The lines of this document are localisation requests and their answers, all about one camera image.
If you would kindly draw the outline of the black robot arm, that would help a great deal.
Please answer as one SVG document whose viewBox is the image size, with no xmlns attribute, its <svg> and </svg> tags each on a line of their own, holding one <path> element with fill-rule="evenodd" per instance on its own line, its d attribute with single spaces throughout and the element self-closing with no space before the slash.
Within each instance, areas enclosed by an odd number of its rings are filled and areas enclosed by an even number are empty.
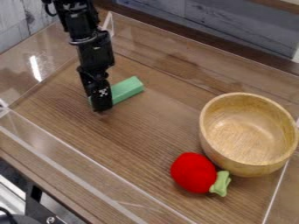
<svg viewBox="0 0 299 224">
<path fill-rule="evenodd" d="M 92 0 L 41 0 L 51 17 L 59 16 L 69 44 L 79 54 L 79 77 L 96 112 L 112 108 L 108 69 L 115 65 L 111 36 L 99 28 L 99 13 Z"/>
</svg>

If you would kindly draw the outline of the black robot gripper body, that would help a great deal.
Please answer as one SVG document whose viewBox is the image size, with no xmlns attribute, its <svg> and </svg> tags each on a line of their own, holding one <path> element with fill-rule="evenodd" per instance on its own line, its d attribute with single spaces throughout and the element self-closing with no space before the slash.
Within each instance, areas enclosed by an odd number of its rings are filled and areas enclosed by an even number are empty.
<svg viewBox="0 0 299 224">
<path fill-rule="evenodd" d="M 115 65 L 111 36 L 108 31 L 76 31 L 73 45 L 79 53 L 79 73 L 88 77 L 88 84 L 108 78 L 108 69 Z"/>
</svg>

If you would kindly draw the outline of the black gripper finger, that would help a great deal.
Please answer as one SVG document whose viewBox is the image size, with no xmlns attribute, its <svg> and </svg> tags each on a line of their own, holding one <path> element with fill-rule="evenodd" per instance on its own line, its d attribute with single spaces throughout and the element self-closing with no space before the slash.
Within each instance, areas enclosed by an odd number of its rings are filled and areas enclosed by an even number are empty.
<svg viewBox="0 0 299 224">
<path fill-rule="evenodd" d="M 88 101 L 96 112 L 103 112 L 112 108 L 112 92 L 107 80 L 88 84 Z"/>
<path fill-rule="evenodd" d="M 79 77 L 80 77 L 80 81 L 81 81 L 81 85 L 87 94 L 87 97 L 89 97 L 89 79 L 87 75 L 81 72 L 79 72 Z"/>
</svg>

